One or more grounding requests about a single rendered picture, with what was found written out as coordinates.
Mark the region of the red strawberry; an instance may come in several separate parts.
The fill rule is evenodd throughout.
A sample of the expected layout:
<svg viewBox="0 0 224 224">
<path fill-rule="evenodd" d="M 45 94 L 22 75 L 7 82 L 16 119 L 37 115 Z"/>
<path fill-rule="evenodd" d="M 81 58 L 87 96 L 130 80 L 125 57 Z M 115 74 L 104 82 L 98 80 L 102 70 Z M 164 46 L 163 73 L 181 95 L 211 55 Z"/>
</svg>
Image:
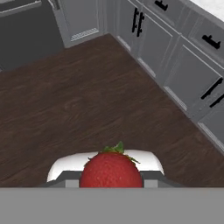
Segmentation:
<svg viewBox="0 0 224 224">
<path fill-rule="evenodd" d="M 138 164 L 139 161 L 124 152 L 122 141 L 115 146 L 106 146 L 85 163 L 79 187 L 142 188 Z"/>
</svg>

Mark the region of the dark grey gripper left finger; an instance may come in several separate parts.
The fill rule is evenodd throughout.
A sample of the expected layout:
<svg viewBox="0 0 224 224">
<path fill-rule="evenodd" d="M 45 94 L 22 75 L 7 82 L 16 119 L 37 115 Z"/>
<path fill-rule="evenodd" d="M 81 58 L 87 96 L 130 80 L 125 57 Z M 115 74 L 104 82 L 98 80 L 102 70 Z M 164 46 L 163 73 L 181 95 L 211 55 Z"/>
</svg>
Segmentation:
<svg viewBox="0 0 224 224">
<path fill-rule="evenodd" d="M 55 180 L 41 185 L 50 188 L 79 188 L 81 171 L 63 171 Z"/>
</svg>

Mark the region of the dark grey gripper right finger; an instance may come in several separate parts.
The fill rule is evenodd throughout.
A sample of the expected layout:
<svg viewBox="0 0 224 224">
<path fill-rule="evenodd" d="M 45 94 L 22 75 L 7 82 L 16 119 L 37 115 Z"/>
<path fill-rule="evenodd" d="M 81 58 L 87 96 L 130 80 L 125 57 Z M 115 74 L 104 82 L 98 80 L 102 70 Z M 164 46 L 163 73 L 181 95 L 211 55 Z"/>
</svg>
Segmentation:
<svg viewBox="0 0 224 224">
<path fill-rule="evenodd" d="M 181 187 L 181 184 L 169 180 L 161 171 L 141 171 L 144 188 Z"/>
</svg>

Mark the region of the grey drawer front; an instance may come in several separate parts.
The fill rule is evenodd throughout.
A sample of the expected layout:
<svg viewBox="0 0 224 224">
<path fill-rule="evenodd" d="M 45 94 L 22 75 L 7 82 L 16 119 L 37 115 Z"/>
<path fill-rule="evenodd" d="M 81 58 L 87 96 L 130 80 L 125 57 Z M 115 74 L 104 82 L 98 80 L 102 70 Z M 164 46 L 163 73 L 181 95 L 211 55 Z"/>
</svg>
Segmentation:
<svg viewBox="0 0 224 224">
<path fill-rule="evenodd" d="M 220 49 L 215 49 L 202 39 L 211 35 L 215 42 L 220 41 Z M 224 29 L 207 18 L 200 17 L 189 34 L 190 40 L 213 58 L 224 69 Z"/>
<path fill-rule="evenodd" d="M 186 5 L 181 0 L 163 0 L 168 4 L 166 11 L 154 4 L 155 0 L 143 0 L 144 11 L 157 23 L 180 34 L 187 13 Z"/>
</svg>

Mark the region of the grey cupboard door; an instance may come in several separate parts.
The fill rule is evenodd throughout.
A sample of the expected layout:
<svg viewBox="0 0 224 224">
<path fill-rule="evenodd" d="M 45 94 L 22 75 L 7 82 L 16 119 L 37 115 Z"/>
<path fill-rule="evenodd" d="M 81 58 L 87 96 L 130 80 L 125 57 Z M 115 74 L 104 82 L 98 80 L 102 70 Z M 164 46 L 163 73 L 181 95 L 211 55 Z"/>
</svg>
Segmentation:
<svg viewBox="0 0 224 224">
<path fill-rule="evenodd" d="M 134 33 L 131 31 L 135 8 L 138 11 L 141 8 L 138 0 L 118 0 L 116 4 L 115 36 L 129 53 L 133 53 L 134 35 L 137 32 L 137 28 Z"/>
<path fill-rule="evenodd" d="M 144 11 L 136 59 L 155 81 L 162 80 L 162 73 L 178 38 L 179 33 L 166 22 Z"/>
<path fill-rule="evenodd" d="M 198 121 L 198 125 L 224 155 L 224 98 L 210 108 L 209 112 Z"/>
<path fill-rule="evenodd" d="M 182 44 L 175 53 L 165 91 L 190 114 L 200 97 L 221 78 L 221 67 L 192 44 Z"/>
</svg>

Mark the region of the grey fridge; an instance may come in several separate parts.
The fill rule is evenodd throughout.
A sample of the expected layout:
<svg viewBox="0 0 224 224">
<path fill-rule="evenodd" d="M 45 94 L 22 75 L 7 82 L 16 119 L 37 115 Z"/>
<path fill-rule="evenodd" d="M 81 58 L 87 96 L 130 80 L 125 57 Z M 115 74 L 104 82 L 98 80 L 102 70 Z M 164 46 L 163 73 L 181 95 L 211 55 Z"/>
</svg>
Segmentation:
<svg viewBox="0 0 224 224">
<path fill-rule="evenodd" d="M 105 33 L 105 0 L 47 0 L 52 6 L 64 47 Z"/>
</svg>

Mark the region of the dark grey appliance door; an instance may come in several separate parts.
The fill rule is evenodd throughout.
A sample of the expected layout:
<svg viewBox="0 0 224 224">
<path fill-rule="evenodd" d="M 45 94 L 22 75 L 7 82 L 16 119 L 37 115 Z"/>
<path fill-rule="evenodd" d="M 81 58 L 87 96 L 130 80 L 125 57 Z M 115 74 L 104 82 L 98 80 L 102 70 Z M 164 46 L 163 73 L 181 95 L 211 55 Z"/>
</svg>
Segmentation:
<svg viewBox="0 0 224 224">
<path fill-rule="evenodd" d="M 0 11 L 35 0 L 0 0 Z M 42 5 L 0 17 L 0 71 L 13 70 L 59 53 L 64 44 L 52 6 Z"/>
</svg>

